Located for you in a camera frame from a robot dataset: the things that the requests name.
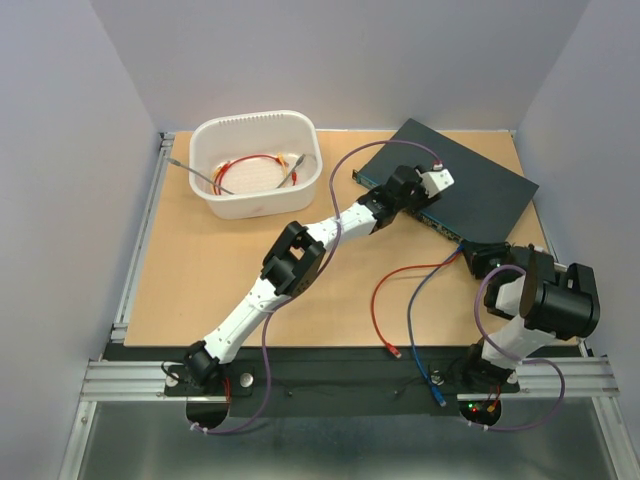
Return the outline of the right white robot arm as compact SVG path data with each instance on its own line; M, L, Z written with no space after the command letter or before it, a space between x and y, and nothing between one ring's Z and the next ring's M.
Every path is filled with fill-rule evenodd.
M482 281L474 300L481 339L460 366L466 387L502 386L535 351L596 329L600 302L591 267L559 264L534 245L464 240L461 247L470 273Z

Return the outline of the dark network switch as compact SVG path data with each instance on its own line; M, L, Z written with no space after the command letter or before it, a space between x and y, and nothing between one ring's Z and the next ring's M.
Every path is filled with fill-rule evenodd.
M412 216L452 240L505 241L538 190L532 181L414 119L392 138L422 144L444 161L454 185Z

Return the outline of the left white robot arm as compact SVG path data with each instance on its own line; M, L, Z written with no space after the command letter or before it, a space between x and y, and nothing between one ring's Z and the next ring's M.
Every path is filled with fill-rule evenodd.
M231 313L185 351L188 382L199 393L215 392L223 365L231 363L248 336L278 307L303 294L318 278L323 261L349 240L390 225L398 213L435 202L454 180L441 165L426 170L401 165L386 183L360 196L349 208L321 222L289 223L266 254L255 283Z

